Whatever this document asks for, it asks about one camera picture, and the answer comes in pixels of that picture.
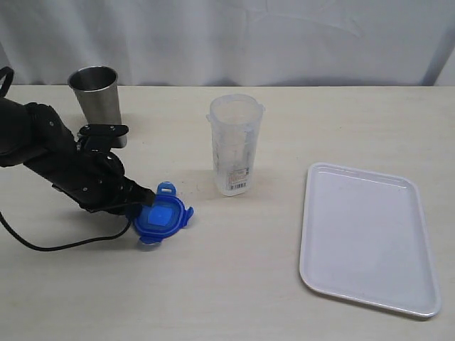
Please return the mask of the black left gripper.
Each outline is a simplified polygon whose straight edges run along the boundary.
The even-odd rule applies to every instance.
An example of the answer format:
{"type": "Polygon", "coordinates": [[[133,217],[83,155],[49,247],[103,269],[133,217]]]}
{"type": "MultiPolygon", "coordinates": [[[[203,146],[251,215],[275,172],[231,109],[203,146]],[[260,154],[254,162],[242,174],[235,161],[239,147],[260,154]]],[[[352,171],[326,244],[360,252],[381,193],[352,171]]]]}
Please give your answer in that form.
{"type": "Polygon", "coordinates": [[[59,162],[52,186],[89,212],[123,215],[137,204],[152,206],[156,194],[127,179],[123,163],[111,152],[123,148],[129,128],[123,124],[87,124],[75,142],[73,155],[59,162]]]}

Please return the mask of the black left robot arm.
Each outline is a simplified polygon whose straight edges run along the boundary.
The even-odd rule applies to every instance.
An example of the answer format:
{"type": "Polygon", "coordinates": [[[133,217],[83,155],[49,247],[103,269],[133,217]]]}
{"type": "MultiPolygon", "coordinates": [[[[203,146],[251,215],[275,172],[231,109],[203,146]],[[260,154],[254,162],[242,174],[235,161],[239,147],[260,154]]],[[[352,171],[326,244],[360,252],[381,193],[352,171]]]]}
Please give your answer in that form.
{"type": "Polygon", "coordinates": [[[24,165],[89,212],[123,215],[155,194],[124,174],[111,150],[128,132],[122,124],[88,124],[79,138],[49,105],[1,99],[1,166],[24,165]]]}

